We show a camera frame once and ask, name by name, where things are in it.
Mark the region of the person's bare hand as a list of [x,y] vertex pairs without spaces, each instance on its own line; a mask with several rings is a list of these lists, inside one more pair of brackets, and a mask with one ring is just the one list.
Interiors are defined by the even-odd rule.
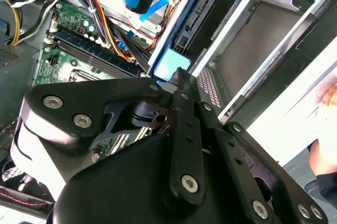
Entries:
[[331,149],[322,149],[316,140],[310,148],[309,165],[315,176],[336,173],[336,156]]
[[319,106],[322,111],[333,108],[336,108],[336,83],[325,93]]

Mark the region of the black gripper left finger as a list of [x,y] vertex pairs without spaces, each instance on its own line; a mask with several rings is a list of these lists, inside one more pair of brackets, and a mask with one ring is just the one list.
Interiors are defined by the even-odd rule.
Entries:
[[167,137],[165,201],[205,201],[201,127],[177,69],[159,85],[146,77],[38,85],[24,96],[11,154],[55,203],[80,171],[147,137]]

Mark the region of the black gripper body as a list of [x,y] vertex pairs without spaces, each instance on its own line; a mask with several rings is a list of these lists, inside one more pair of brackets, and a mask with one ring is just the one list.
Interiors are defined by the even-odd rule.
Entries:
[[220,158],[202,151],[206,197],[196,209],[166,202],[167,137],[140,140],[73,176],[53,208],[52,223],[262,223],[244,207]]

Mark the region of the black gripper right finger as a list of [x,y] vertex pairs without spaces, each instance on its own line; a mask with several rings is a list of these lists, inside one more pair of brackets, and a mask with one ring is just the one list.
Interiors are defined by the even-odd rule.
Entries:
[[184,87],[196,104],[207,145],[228,173],[234,223],[327,223],[320,206],[238,123],[222,125],[201,101],[197,80],[184,72]]

